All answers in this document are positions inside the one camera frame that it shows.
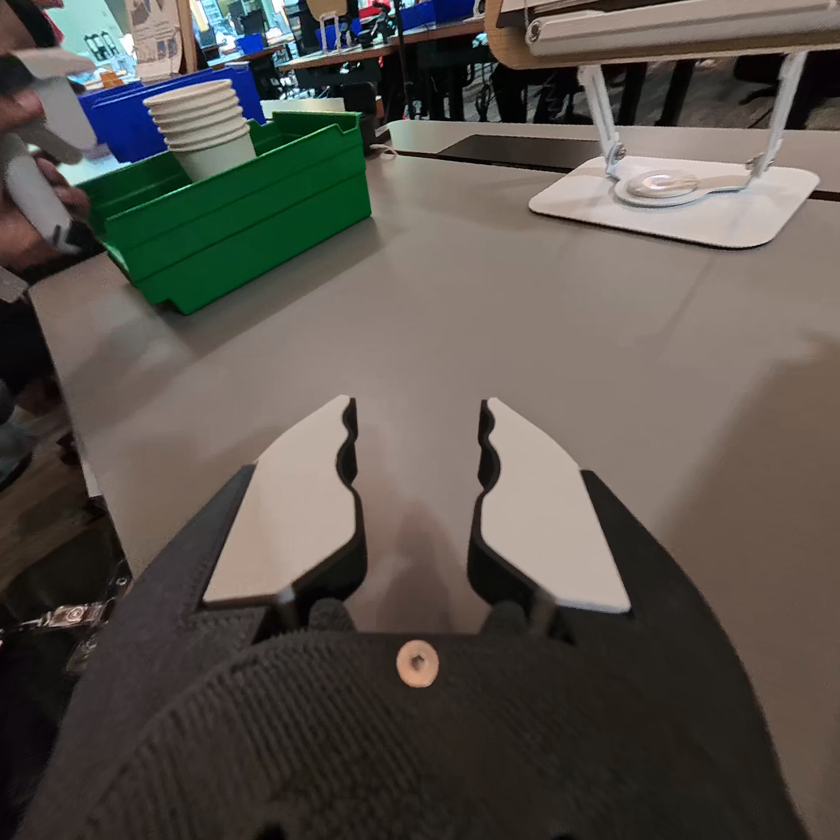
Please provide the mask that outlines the stack of white paper cups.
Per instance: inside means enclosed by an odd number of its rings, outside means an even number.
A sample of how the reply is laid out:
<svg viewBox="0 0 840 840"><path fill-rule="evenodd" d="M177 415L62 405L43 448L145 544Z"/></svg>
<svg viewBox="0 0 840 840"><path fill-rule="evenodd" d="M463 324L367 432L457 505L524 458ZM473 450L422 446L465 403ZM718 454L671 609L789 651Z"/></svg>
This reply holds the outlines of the stack of white paper cups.
<svg viewBox="0 0 840 840"><path fill-rule="evenodd" d="M192 182L256 158L249 121L228 78L161 92L143 105Z"/></svg>

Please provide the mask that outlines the green plastic bin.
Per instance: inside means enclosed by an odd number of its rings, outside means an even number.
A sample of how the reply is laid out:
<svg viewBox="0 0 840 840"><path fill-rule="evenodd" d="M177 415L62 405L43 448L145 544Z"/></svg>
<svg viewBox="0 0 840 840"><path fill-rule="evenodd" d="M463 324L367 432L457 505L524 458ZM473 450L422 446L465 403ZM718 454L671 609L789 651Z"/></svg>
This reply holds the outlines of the green plastic bin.
<svg viewBox="0 0 840 840"><path fill-rule="evenodd" d="M204 181L165 152L80 185L150 305L196 312L371 215L359 114L277 112L250 138L253 161Z"/></svg>

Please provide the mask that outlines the wooden table black legs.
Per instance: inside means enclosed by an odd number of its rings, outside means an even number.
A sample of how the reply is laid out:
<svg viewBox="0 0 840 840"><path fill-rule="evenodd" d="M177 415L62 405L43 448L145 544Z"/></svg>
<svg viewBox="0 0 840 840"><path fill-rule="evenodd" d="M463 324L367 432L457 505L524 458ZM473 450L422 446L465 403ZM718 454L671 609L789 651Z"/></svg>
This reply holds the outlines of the wooden table black legs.
<svg viewBox="0 0 840 840"><path fill-rule="evenodd" d="M384 45L355 46L279 63L301 90L346 88L370 81L382 94L388 122L403 118L465 119L464 89L492 62L482 17L404 30Z"/></svg>

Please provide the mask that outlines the person's left hand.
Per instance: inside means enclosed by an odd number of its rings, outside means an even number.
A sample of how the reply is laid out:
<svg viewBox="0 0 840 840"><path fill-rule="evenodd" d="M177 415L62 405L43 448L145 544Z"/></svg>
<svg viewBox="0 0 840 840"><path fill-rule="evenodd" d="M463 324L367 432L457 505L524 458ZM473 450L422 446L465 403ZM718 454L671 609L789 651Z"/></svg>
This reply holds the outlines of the person's left hand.
<svg viewBox="0 0 840 840"><path fill-rule="evenodd" d="M23 89L1 97L1 128L6 134L20 125L43 115L41 100L30 89ZM56 164L44 152L30 155L51 191L77 221L86 223L90 211L88 196L68 183ZM64 258L58 250L40 237L38 230L23 215L15 202L2 192L1 204L1 263L19 273Z"/></svg>

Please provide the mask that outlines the wooden document stand white base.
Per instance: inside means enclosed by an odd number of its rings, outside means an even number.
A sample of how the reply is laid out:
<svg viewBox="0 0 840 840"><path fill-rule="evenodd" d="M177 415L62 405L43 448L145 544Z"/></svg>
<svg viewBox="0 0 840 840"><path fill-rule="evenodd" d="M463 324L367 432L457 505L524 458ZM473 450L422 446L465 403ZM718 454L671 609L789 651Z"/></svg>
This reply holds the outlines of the wooden document stand white base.
<svg viewBox="0 0 840 840"><path fill-rule="evenodd" d="M838 2L486 2L490 51L514 70L575 67L601 157L534 196L534 214L720 249L768 244L818 176L778 167L809 53L838 46ZM633 156L614 122L603 66L782 54L764 150L748 163Z"/></svg>
<svg viewBox="0 0 840 840"><path fill-rule="evenodd" d="M125 1L137 70L144 82L197 70L188 1Z"/></svg>
<svg viewBox="0 0 840 840"><path fill-rule="evenodd" d="M338 53L353 45L353 21L359 15L357 1L307 1L325 54Z"/></svg>

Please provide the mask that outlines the black desk power box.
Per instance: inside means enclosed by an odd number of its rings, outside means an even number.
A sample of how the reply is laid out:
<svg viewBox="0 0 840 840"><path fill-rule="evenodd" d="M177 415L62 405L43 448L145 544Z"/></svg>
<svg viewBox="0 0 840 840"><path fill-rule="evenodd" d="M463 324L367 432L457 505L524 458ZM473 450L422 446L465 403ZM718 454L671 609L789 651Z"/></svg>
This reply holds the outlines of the black desk power box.
<svg viewBox="0 0 840 840"><path fill-rule="evenodd" d="M346 112L360 115L360 135L364 156L373 155L376 144L376 130L379 126L375 86L371 82L358 82L343 87L343 103Z"/></svg>

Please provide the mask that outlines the person's left forearm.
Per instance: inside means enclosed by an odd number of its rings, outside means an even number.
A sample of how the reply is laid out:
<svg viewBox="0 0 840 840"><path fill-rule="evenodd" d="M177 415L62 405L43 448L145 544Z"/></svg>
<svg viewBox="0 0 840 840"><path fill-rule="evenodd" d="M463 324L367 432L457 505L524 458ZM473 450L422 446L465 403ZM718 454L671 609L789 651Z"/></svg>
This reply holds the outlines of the person's left forearm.
<svg viewBox="0 0 840 840"><path fill-rule="evenodd" d="M17 400L30 386L49 381L55 372L46 338L28 296L27 283L2 268L2 387Z"/></svg>

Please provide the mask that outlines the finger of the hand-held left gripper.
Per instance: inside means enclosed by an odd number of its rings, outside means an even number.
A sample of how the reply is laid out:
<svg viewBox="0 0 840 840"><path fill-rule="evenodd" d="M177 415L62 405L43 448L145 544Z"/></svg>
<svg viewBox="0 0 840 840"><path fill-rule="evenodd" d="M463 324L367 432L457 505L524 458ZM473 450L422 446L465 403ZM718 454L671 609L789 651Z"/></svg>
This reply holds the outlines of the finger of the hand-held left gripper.
<svg viewBox="0 0 840 840"><path fill-rule="evenodd" d="M91 74L97 68L89 58L64 49L21 49L10 52L9 57L37 80Z"/></svg>

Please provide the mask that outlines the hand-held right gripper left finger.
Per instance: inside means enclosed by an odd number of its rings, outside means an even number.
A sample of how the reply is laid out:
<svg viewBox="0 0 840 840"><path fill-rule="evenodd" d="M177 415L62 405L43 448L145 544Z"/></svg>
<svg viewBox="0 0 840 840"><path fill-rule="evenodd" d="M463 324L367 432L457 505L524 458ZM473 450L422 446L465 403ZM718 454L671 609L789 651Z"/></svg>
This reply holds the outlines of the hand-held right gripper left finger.
<svg viewBox="0 0 840 840"><path fill-rule="evenodd" d="M357 405L338 395L290 427L254 463L203 594L212 610L264 606L283 628L322 599L345 601L368 556L355 443Z"/></svg>

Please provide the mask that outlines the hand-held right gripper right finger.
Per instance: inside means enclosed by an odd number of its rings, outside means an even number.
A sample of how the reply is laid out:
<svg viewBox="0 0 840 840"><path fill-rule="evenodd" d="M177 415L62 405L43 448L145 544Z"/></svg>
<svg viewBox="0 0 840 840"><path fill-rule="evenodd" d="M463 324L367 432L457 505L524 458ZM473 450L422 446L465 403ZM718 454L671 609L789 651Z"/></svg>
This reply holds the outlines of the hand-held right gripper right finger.
<svg viewBox="0 0 840 840"><path fill-rule="evenodd" d="M581 467L497 397L479 409L467 577L487 629L574 638L567 611L632 619L631 598Z"/></svg>

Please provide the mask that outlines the blue plastic bin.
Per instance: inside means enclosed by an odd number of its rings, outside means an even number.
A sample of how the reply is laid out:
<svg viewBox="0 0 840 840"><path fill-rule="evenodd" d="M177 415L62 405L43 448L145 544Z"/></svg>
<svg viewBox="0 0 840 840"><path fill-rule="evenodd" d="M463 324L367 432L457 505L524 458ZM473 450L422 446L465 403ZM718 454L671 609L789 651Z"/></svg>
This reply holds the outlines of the blue plastic bin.
<svg viewBox="0 0 840 840"><path fill-rule="evenodd" d="M136 163L167 151L143 101L152 96L208 81L232 82L246 120L266 123L256 81L249 64L234 63L221 69L205 69L145 86L139 81L122 87L104 88L79 96L79 103L100 144L106 144L120 163Z"/></svg>
<svg viewBox="0 0 840 840"><path fill-rule="evenodd" d="M483 2L477 1L400 1L404 30L429 25L457 23L474 17Z"/></svg>

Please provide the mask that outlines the grey desk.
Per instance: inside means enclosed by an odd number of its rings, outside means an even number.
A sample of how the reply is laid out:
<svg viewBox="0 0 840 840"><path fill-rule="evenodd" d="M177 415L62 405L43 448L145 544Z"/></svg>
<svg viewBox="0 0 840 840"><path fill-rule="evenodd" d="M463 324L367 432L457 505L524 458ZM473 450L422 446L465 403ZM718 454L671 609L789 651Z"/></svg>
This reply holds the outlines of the grey desk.
<svg viewBox="0 0 840 840"><path fill-rule="evenodd" d="M814 838L838 838L838 203L730 252L537 217L555 176L368 161L372 217L188 317L102 256L38 285L132 572L335 396L356 399L365 630L468 632L480 402L593 470L737 648Z"/></svg>

